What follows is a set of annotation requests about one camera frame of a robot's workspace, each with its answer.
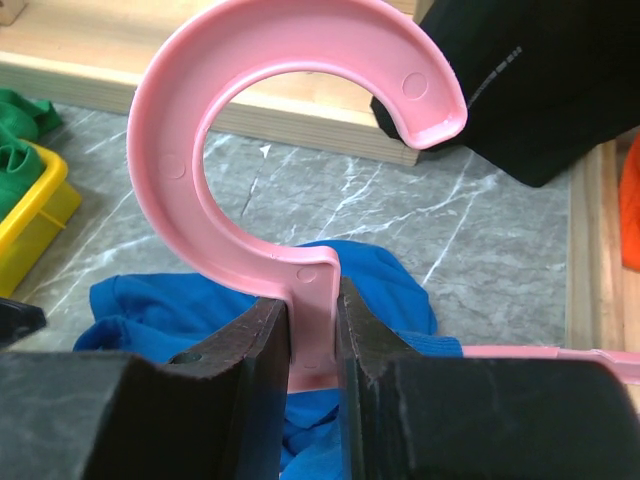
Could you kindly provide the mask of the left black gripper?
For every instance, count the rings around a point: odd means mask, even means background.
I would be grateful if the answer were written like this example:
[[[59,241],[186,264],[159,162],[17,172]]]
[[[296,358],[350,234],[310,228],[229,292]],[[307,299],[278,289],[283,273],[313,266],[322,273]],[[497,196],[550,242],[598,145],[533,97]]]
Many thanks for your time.
[[[0,301],[0,347],[7,348],[47,325],[44,311],[8,298]]]

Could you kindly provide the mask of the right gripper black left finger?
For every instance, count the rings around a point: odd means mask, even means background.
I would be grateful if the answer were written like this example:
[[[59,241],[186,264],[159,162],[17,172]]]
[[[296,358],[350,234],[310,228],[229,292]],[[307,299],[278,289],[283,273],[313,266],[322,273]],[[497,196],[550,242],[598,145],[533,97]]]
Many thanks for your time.
[[[1,357],[5,479],[275,479],[287,309],[260,300],[165,364],[123,352]]]

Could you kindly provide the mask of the pink hanger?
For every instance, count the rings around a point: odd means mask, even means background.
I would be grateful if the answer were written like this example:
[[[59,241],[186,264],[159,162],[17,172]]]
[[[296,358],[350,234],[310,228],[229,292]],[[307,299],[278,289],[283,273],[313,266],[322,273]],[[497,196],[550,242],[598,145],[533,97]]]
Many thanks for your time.
[[[135,92],[127,130],[133,188],[165,244],[228,288],[287,304],[293,393],[338,384],[338,254],[242,231],[210,193],[203,148],[217,114],[242,90],[298,71],[332,74],[368,90],[418,150],[456,136],[467,120],[445,56],[385,2],[224,1],[162,45]]]

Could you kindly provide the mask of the blue tank top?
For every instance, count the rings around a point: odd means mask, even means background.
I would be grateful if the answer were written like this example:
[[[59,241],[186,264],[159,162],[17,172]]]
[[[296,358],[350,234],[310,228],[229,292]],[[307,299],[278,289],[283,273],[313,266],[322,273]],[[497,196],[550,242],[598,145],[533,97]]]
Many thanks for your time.
[[[369,310],[395,334],[427,356],[460,357],[452,337],[437,333],[427,292],[382,247],[328,240]],[[118,275],[90,288],[94,324],[77,351],[121,350],[164,363],[248,310],[255,298],[200,274]],[[292,394],[287,399],[280,458],[282,478],[330,480],[343,476],[335,390]]]

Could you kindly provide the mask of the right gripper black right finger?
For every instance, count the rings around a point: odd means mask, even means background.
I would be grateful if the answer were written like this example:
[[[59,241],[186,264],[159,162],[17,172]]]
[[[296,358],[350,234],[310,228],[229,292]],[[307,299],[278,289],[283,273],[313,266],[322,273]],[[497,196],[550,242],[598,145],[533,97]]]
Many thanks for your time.
[[[344,280],[336,320],[348,479],[635,479],[632,355],[419,353]]]

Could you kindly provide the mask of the yellow plastic tray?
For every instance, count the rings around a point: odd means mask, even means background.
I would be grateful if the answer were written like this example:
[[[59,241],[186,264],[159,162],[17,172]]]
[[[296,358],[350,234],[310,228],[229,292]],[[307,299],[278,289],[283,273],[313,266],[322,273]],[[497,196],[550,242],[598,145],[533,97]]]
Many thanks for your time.
[[[44,172],[1,222],[1,295],[9,297],[59,232],[82,197],[67,181],[68,165],[57,153],[35,147]]]

